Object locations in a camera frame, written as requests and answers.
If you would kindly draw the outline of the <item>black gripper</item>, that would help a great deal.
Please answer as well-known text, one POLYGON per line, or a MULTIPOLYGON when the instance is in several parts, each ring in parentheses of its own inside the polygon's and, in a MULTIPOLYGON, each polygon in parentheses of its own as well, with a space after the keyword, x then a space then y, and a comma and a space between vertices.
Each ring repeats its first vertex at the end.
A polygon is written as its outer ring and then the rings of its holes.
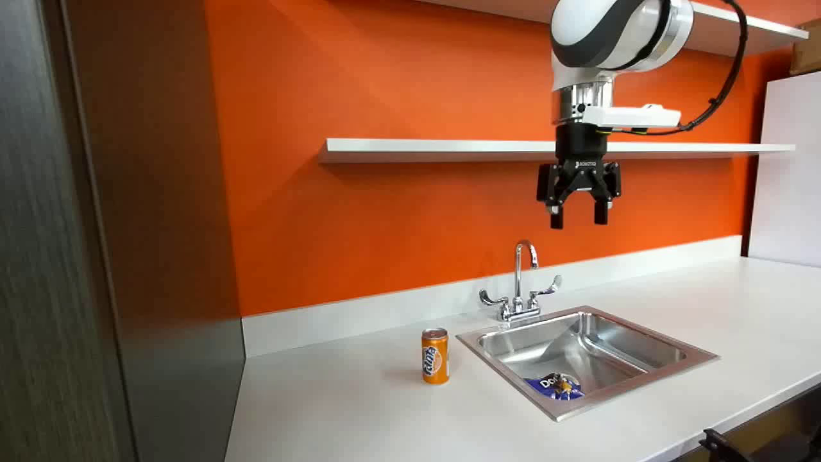
POLYGON ((621 196, 621 166, 605 163, 609 133, 594 124, 558 129, 558 163, 540 166, 536 197, 550 206, 550 226, 564 228, 563 204, 589 190, 596 197, 596 224, 605 226, 610 204, 621 196))

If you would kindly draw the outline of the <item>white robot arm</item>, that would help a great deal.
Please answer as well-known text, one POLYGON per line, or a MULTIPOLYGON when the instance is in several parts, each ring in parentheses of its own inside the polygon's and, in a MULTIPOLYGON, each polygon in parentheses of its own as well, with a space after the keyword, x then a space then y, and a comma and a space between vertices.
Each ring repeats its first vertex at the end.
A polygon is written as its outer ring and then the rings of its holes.
POLYGON ((683 113, 657 104, 616 105, 621 73, 666 68, 692 28, 691 0, 558 0, 550 20, 554 69, 554 165, 540 166, 536 200, 564 226, 573 193, 590 193, 596 224, 621 196, 621 166, 605 163, 609 136, 677 129, 683 113))

